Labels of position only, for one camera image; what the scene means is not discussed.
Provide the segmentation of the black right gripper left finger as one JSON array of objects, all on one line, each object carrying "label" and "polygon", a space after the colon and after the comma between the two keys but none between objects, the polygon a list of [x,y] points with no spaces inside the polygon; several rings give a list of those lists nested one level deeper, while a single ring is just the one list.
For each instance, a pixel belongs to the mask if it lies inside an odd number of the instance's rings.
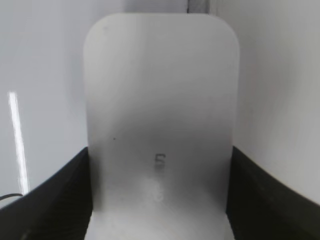
[{"label": "black right gripper left finger", "polygon": [[92,211],[90,158],[85,147],[44,183],[0,210],[0,238],[83,240]]}]

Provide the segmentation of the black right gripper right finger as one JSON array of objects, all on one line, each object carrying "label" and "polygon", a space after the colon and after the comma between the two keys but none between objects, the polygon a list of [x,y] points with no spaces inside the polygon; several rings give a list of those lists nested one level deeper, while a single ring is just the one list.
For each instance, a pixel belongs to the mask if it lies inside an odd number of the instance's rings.
[{"label": "black right gripper right finger", "polygon": [[233,147],[226,215],[236,240],[318,240],[320,206]]}]

